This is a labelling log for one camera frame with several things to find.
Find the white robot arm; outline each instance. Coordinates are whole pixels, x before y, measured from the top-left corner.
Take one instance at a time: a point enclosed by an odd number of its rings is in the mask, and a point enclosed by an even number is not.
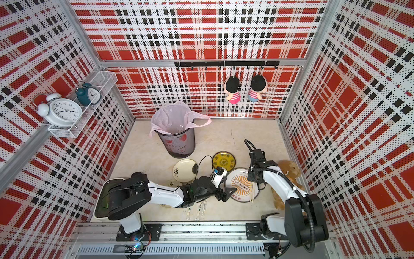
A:
[[[328,239],[328,229],[322,202],[315,194],[308,195],[294,185],[273,160],[265,159],[265,152],[248,140],[244,140],[250,150],[250,168],[247,179],[258,185],[270,184],[285,201],[285,216],[277,213],[263,215],[260,222],[260,234],[273,238],[276,233],[288,237],[294,247],[304,246],[313,252],[315,243]]]
[[[315,194],[300,190],[274,161],[265,159],[265,152],[256,149],[250,141],[244,141],[250,150],[248,180],[258,186],[269,184],[285,201],[285,216],[263,215],[256,236],[272,239],[280,233],[287,236],[294,247],[304,246],[312,252],[316,242],[328,239],[321,200]],[[134,173],[110,190],[108,218],[119,220],[121,232],[132,235],[143,229],[137,210],[147,203],[186,208],[213,195],[225,202],[236,191],[236,188],[220,188],[226,175],[226,170],[217,167],[210,177],[202,176],[191,184],[171,188],[149,181],[146,174]]]

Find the striped shirt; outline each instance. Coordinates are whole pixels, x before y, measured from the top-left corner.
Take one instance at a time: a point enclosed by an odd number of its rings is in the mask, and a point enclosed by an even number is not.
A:
[[[249,95],[253,99],[257,99],[258,98],[258,94],[255,91],[253,91],[253,89],[251,89],[251,88],[250,88],[250,91],[249,91]]]
[[[230,100],[236,100],[237,98],[240,98],[240,94],[238,92],[232,94],[233,96],[231,97]]]

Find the wire basket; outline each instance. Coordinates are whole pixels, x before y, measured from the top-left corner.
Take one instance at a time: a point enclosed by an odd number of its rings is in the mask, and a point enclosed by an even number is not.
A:
[[[101,94],[101,100],[97,104],[92,104],[91,102],[88,106],[83,106],[75,96],[72,100],[82,108],[82,115],[69,128],[61,128],[55,125],[50,125],[48,128],[49,131],[57,138],[77,138],[86,123],[90,120],[98,106],[101,104],[101,101],[112,89],[117,80],[115,72],[92,72],[88,83],[99,91]]]

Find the red plaid pattern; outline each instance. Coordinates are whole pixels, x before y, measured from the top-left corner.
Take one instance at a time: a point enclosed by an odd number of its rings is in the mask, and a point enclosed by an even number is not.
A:
[[[347,258],[414,257],[413,3],[342,2],[285,122]]]
[[[278,118],[299,67],[265,68],[111,68],[117,74],[117,86],[137,118],[150,118],[162,106],[182,101],[191,110],[208,116]],[[268,82],[260,102],[250,102],[248,91],[252,77],[258,73]],[[239,78],[241,100],[232,105],[222,84],[235,75]]]
[[[327,1],[70,0],[102,60],[304,58]]]
[[[0,6],[0,166],[43,122],[41,92],[67,96],[94,68],[53,1]],[[108,94],[76,139],[51,137],[0,194],[0,257],[60,258],[77,222],[91,215],[130,127]]]

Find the white plate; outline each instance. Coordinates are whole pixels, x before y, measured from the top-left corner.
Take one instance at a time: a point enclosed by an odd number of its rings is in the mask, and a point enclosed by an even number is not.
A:
[[[177,180],[169,180],[169,181],[167,181],[166,183],[165,183],[165,186],[168,186],[168,187],[173,187],[173,188],[177,188],[178,186],[180,186],[180,185],[183,185],[182,183],[180,183],[179,181],[177,181]],[[166,204],[159,204],[161,207],[163,207],[163,208],[172,208],[171,206],[169,206],[169,205],[166,205]]]
[[[195,178],[197,171],[197,163],[192,159],[180,160],[174,165],[173,176],[174,179],[181,182],[187,183]]]
[[[257,183],[252,183],[247,180],[249,170],[245,168],[235,168],[230,171],[226,180],[226,188],[237,188],[232,194],[232,199],[238,202],[249,202],[251,199],[251,191],[254,189],[253,199],[259,195]]]

